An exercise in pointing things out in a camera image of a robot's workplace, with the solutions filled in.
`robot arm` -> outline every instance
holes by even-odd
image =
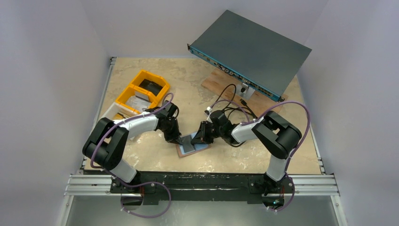
[[[177,106],[170,103],[165,109],[151,114],[151,112],[154,112],[156,109],[157,108],[148,109],[140,114],[143,117],[122,124],[113,130],[108,137],[110,140],[108,142],[103,142],[98,149],[94,157],[94,162],[127,183],[132,185],[139,184],[140,173],[122,159],[128,139],[147,131],[159,129],[164,133],[167,142],[174,144],[181,143],[179,125],[176,117],[173,116],[177,110]],[[91,158],[104,134],[112,126],[121,121],[123,120],[112,121],[107,118],[100,119],[83,146],[83,154]]]
[[[220,110],[212,112],[208,119],[201,122],[192,144],[210,144],[217,137],[221,137],[230,145],[259,139],[271,153],[269,167],[264,175],[266,188],[272,190],[279,186],[285,178],[289,155],[302,137],[298,128],[273,111],[246,125],[232,124]]]

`wooden block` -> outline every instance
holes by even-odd
[[[210,90],[211,92],[215,93],[216,95],[220,95],[220,93],[223,91],[223,89],[229,85],[229,84],[235,84],[239,85],[241,84],[240,81],[237,79],[229,76],[228,74],[224,73],[223,71],[219,69],[213,70],[213,72],[202,82],[201,86]],[[223,94],[222,98],[231,100],[231,97],[234,93],[234,87],[229,87]],[[236,95],[234,97],[234,102],[237,104],[242,104],[240,103],[240,99],[242,97]],[[276,105],[277,103],[272,101],[270,98],[267,96],[259,93],[258,91],[255,91],[251,98],[249,100],[245,100],[247,105],[254,111],[254,113],[259,116],[261,115],[266,109],[269,107]],[[276,107],[273,109],[275,112],[279,112],[281,110],[282,106]]]

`yellow bin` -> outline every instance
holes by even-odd
[[[154,95],[152,92],[139,87],[139,85],[143,82],[144,79],[153,81],[153,82],[157,83],[158,85],[162,86],[162,89],[160,90],[158,95]],[[166,92],[169,90],[169,88],[170,88],[169,83],[161,76],[158,76],[158,75],[148,72],[146,70],[141,70],[133,78],[133,80],[129,83],[129,85],[125,88],[125,90],[123,90],[123,92],[119,95],[119,97],[116,98],[115,102],[128,108],[128,109],[131,109],[132,111],[136,112],[137,114],[140,114],[141,112],[138,111],[137,109],[134,109],[133,107],[126,105],[127,100],[131,96],[136,96],[136,92],[144,94],[145,96],[148,97],[149,102],[151,102],[151,105],[148,108],[153,108],[153,107],[158,106],[159,102],[166,95]]]

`table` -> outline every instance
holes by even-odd
[[[196,58],[120,58],[113,68],[107,87],[102,115],[115,101],[127,84],[141,70],[145,69],[164,77],[170,84],[173,103],[180,109],[178,122],[183,135],[198,130],[200,122],[206,119],[204,110],[217,98],[217,95],[201,87],[201,82],[214,70],[214,67]],[[298,80],[295,77],[285,94],[288,100],[303,102]],[[302,132],[306,128],[304,110],[293,104],[284,105],[281,116],[297,126]],[[232,114],[233,123],[244,120],[238,111]],[[251,140],[238,148],[216,139],[211,147],[202,152],[179,158],[176,146],[167,143],[160,131],[151,131],[128,141],[123,158],[137,170],[190,171],[190,172],[237,172],[264,173],[268,167],[270,153],[259,140]],[[293,157],[289,174],[320,174],[318,158],[311,134]]]

